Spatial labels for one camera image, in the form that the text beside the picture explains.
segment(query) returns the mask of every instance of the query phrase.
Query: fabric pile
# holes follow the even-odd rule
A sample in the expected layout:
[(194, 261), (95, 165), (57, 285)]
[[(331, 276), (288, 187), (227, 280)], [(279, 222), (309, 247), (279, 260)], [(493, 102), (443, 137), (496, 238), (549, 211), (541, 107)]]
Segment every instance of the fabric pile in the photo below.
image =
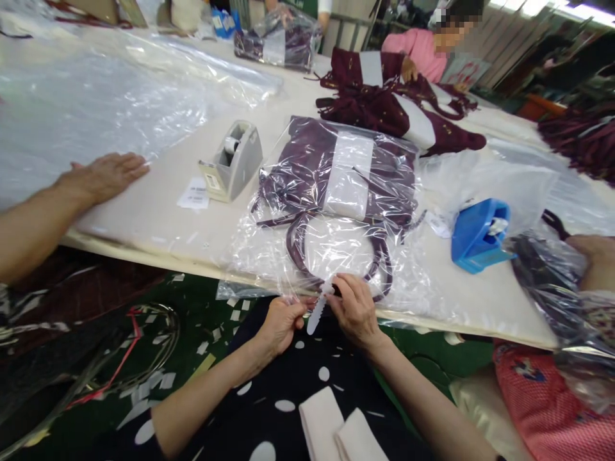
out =
[[(461, 129), (447, 120), (462, 119), (476, 109), (476, 103), (450, 85), (431, 85), (421, 75), (416, 81), (404, 82), (403, 60), (401, 54), (353, 53), (335, 48), (332, 70), (321, 78), (320, 84), (337, 90), (338, 97), (316, 100), (320, 116), (411, 140), (428, 155), (485, 147), (483, 135)], [(438, 92), (452, 96), (444, 108), (438, 103)], [(424, 110), (424, 102), (436, 113)]]

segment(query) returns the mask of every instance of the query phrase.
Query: plastic sheet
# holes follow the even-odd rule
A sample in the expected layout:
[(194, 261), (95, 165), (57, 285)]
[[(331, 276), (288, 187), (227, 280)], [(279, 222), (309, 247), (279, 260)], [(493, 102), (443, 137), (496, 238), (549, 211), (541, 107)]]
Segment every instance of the plastic sheet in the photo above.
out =
[(79, 32), (0, 37), (0, 208), (50, 185), (71, 161), (155, 157), (209, 117), (261, 104), (282, 85), (173, 39)]
[(260, 171), (220, 292), (251, 279), (282, 295), (314, 293), (349, 272), (369, 282), (385, 309), (440, 314), (420, 264), (417, 155), (385, 134), (294, 117)]
[(322, 29), (315, 19), (280, 4), (247, 33), (235, 33), (235, 55), (265, 64), (311, 72)]
[(420, 175), (428, 192), (429, 208), (449, 233), (460, 210), (497, 198), (511, 208), (509, 237), (538, 224), (558, 178), (547, 168), (485, 160), (472, 150), (421, 159)]
[(568, 387), (598, 413), (615, 405), (612, 293), (577, 292), (585, 260), (543, 230), (511, 241), (515, 275), (559, 340), (555, 355)]
[(566, 224), (571, 234), (615, 235), (615, 213), (592, 190), (591, 184), (568, 168), (568, 160), (528, 146), (489, 139), (488, 145), (506, 162), (548, 168), (559, 174), (546, 207)]

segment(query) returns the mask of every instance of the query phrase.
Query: burgundy handbag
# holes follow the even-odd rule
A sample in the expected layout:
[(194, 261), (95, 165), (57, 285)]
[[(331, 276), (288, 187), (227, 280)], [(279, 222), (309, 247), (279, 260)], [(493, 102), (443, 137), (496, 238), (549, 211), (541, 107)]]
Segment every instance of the burgundy handbag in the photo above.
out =
[[(295, 266), (314, 287), (324, 282), (310, 273), (305, 263), (306, 232), (310, 219), (325, 214), (351, 217), (362, 227), (367, 225), (366, 234), (374, 257), (363, 278), (369, 281), (379, 269), (384, 269), (384, 287), (381, 294), (374, 297), (375, 301), (382, 300), (393, 283), (387, 237), (396, 235), (403, 242), (404, 235), (416, 228), (424, 217), (423, 214), (416, 223), (412, 222), (416, 209), (413, 164), (419, 150), (408, 141), (395, 140), (382, 133), (309, 117), (293, 117), (288, 132), (291, 140), (284, 146), (276, 165), (269, 172), (260, 172), (258, 196), (252, 208), (254, 212), (260, 203), (266, 202), (271, 209), (282, 211), (286, 216), (262, 221), (258, 225), (274, 227), (290, 224), (286, 233), (286, 249)], [(351, 144), (353, 139), (357, 139), (357, 144), (367, 140), (373, 145), (371, 152), (364, 152), (368, 156), (368, 170), (345, 165), (343, 177), (336, 175), (336, 146), (340, 138)], [(339, 188), (344, 181), (348, 181), (347, 184), (362, 182), (366, 200), (360, 204), (363, 207), (361, 216), (332, 209), (329, 203), (331, 191)], [(342, 192), (352, 194), (352, 190)], [(347, 205), (340, 204), (340, 200), (337, 204), (341, 208)]]

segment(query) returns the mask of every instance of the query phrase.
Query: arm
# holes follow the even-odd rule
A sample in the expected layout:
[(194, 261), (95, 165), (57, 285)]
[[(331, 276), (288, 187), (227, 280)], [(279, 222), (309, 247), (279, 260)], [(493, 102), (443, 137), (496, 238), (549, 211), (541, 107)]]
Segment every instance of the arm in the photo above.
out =
[(435, 454), (445, 461), (495, 461), (498, 453), (476, 427), (382, 333), (367, 284), (350, 274), (333, 283), (342, 299), (327, 299), (341, 328), (380, 370)]
[(149, 171), (135, 154), (109, 154), (64, 173), (51, 187), (0, 214), (0, 282), (12, 284), (42, 263), (74, 220)]
[(312, 298), (303, 298), (299, 303), (288, 305), (283, 298), (276, 298), (253, 339), (152, 409), (154, 432), (168, 459), (182, 452), (233, 387), (256, 376), (288, 349), (295, 329), (303, 328), (302, 316), (308, 310), (307, 304), (314, 302)]

